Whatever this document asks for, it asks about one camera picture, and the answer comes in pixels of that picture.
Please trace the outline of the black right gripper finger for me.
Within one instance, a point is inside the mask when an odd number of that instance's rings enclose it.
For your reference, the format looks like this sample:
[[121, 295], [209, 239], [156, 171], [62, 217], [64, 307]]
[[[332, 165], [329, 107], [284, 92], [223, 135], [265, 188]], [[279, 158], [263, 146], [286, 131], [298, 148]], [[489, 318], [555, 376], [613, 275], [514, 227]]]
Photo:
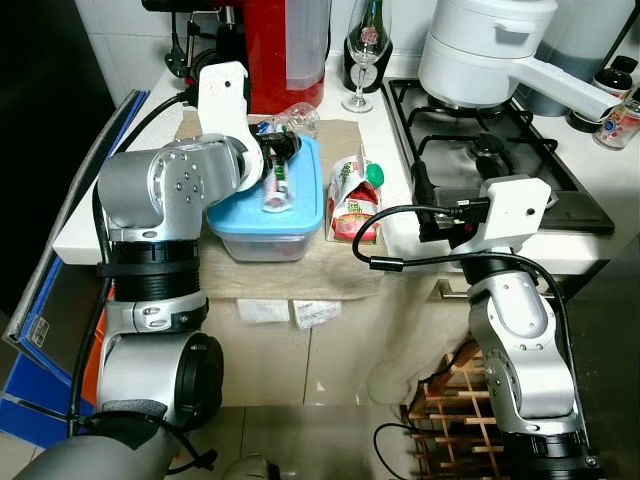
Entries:
[[[413, 161], [413, 204], [435, 207], [435, 186], [428, 178], [428, 170], [422, 160]], [[433, 241], [436, 221], [431, 212], [416, 212], [419, 218], [419, 239], [421, 242]]]

